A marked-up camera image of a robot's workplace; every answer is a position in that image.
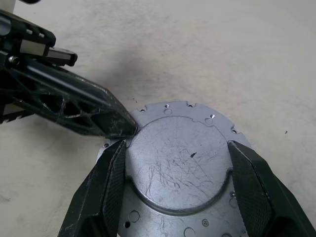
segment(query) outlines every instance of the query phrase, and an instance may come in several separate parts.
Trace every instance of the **screw hole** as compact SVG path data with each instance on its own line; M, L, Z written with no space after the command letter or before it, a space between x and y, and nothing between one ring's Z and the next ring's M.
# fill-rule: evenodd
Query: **screw hole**
M124 223L124 227L125 227L126 229L128 229L128 228L130 227L130 222L129 222L129 221L126 221L126 222Z
M229 194L232 198L236 198L236 193L234 191L231 191Z

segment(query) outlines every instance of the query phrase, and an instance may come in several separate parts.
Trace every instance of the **mounting hole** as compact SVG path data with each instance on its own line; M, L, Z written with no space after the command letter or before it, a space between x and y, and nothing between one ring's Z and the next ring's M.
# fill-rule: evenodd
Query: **mounting hole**
M184 237L194 237L196 235L196 232L191 228L191 227L187 227L184 232Z
M126 229L128 229L128 228L130 227L130 222L129 222L129 221L126 221L126 222L124 223L124 227L125 227Z
M139 212L135 210L131 211L131 213L128 215L129 221L133 223L137 222L139 220L139 217Z
M212 124L212 123L213 123L213 120L210 119L210 118L206 118L206 119L205 119L205 123L206 123L206 124Z
M238 203L237 203L236 198L231 198L231 199L229 200L229 205L230 205L232 208L237 208L237 207L238 207Z
M169 109L166 109L166 110L164 110L163 112L164 112L165 115L170 115L170 114L172 114L172 111L169 110Z

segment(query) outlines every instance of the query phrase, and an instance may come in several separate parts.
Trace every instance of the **metal disc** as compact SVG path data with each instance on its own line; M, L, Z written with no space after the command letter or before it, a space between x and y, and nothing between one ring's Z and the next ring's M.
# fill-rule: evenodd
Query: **metal disc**
M217 111L186 101L150 104L131 114L139 131L126 152L119 235L240 236L245 227L237 202L230 205L227 141L250 147L245 136ZM129 222L135 213L137 221Z

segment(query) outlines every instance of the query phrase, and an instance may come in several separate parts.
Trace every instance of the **white floor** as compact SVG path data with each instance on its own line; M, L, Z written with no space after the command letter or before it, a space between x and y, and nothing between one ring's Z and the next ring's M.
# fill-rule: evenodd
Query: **white floor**
M79 55L128 110L189 100L234 121L316 227L316 3L42 0L15 14ZM32 116L0 126L0 233L56 237L103 139Z

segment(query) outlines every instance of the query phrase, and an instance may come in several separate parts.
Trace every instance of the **silver metal plate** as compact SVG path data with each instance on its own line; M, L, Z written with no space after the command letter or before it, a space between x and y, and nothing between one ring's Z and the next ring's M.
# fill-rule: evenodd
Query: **silver metal plate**
M126 152L121 237L239 237L245 227L227 141L248 147L217 111L186 101L147 105Z

